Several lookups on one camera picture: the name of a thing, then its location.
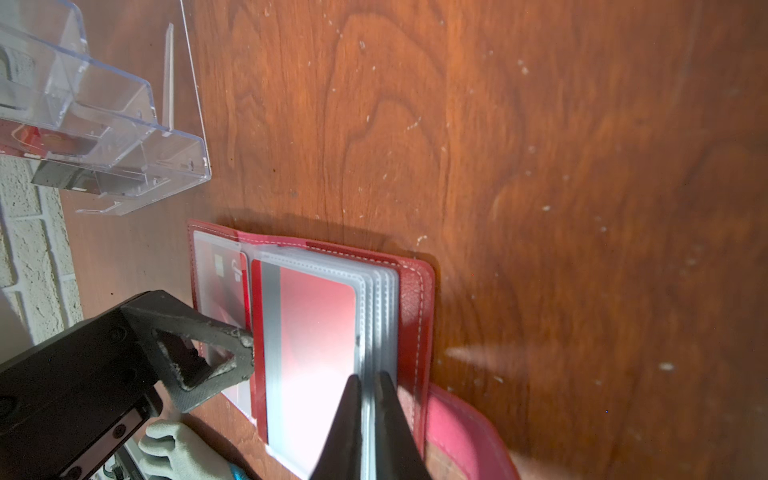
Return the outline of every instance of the white stitching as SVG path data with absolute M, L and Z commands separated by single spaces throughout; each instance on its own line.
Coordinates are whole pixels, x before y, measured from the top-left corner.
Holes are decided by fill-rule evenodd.
M 219 237 L 226 237 L 231 240 L 240 241 L 240 238 L 235 237 L 233 235 L 229 235 L 228 233 L 220 232 L 219 230 L 214 230 L 212 228 L 205 227 L 203 225 L 196 225 L 191 224 L 188 226 L 188 228 L 198 229 L 198 230 L 204 230 L 210 233 L 215 233 Z M 192 236 L 187 235 L 190 251 L 192 251 L 193 245 L 192 245 Z M 416 394 L 420 392 L 420 385 L 419 385 L 419 354 L 421 352 L 421 345 L 422 345 L 422 319 L 423 319 L 423 313 L 424 313 L 424 277 L 422 276 L 421 272 L 419 272 L 417 269 L 413 268 L 412 266 L 407 265 L 400 265 L 398 263 L 393 262 L 386 262 L 384 260 L 374 260 L 370 258 L 365 257 L 359 257 L 357 255 L 352 255 L 349 253 L 343 253 L 343 252 L 336 252 L 333 250 L 325 250 L 318 247 L 309 247 L 306 244 L 302 245 L 301 243 L 275 243 L 275 242 L 267 242 L 265 240 L 251 240 L 246 243 L 265 243 L 267 245 L 290 245 L 292 247 L 299 247 L 299 248 L 309 248 L 310 250 L 317 250 L 319 252 L 327 252 L 327 253 L 333 253 L 335 255 L 343 255 L 345 257 L 352 257 L 356 258 L 365 262 L 373 262 L 373 263 L 385 263 L 387 265 L 392 265 L 395 268 L 407 268 L 408 270 L 411 270 L 412 272 L 415 272 L 416 275 L 419 276 L 419 330 L 416 334 L 416 365 L 414 368 L 413 373 L 413 392 Z M 193 281 L 197 281 L 197 279 L 194 277 L 195 272 L 192 272 L 193 275 Z M 416 430 L 416 409 L 413 409 L 412 415 L 411 415 L 411 425 L 414 430 Z

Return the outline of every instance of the brick wall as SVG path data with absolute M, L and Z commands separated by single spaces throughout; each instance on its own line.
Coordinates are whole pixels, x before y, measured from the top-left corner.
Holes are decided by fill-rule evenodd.
M 33 167 L 0 155 L 0 289 L 40 343 L 83 312 L 58 190 L 30 184 Z

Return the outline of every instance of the red leather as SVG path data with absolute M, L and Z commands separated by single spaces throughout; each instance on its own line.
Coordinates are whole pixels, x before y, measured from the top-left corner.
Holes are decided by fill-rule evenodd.
M 427 263 L 385 253 L 370 252 L 334 243 L 304 240 L 293 237 L 276 237 L 258 233 L 240 232 L 221 225 L 191 220 L 188 227 L 190 252 L 194 252 L 192 235 L 195 230 L 211 233 L 231 240 L 282 247 L 299 247 L 338 257 L 381 263 L 397 270 L 400 276 L 400 317 L 398 330 L 398 395 L 403 403 L 413 438 L 419 451 L 424 454 L 427 397 L 429 394 L 429 367 L 432 358 L 432 324 L 435 312 L 435 271 Z M 192 268 L 192 299 L 197 308 L 195 268 Z M 253 318 L 261 318 L 259 305 L 253 305 Z M 261 358 L 256 359 L 256 375 L 253 376 L 253 417 L 257 420 L 259 436 L 266 439 L 266 402 L 264 397 L 263 332 L 253 331 L 254 347 L 261 346 Z
M 506 445 L 488 419 L 435 385 L 429 386 L 426 438 L 467 480 L 520 480 Z

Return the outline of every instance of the blue cuff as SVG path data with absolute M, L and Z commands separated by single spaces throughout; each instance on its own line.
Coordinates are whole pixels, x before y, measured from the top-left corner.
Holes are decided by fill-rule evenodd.
M 235 480 L 250 480 L 250 478 L 248 478 L 248 475 L 245 474 L 243 469 L 238 467 L 237 465 L 232 465 L 230 463 L 230 470 L 232 471 L 232 476 L 235 478 Z

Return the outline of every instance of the black metal bracket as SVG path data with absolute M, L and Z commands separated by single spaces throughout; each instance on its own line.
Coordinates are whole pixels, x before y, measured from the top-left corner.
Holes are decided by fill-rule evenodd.
M 192 339 L 233 356 L 211 367 Z M 0 478 L 88 478 L 133 432 L 122 419 L 160 413 L 157 380 L 188 412 L 251 374 L 250 333 L 162 290 L 136 295 L 0 365 Z
M 120 306 L 147 359 L 174 405 L 189 412 L 225 388 L 253 375 L 253 336 L 211 319 L 163 290 L 137 296 Z M 218 346 L 233 356 L 211 367 L 190 340 Z

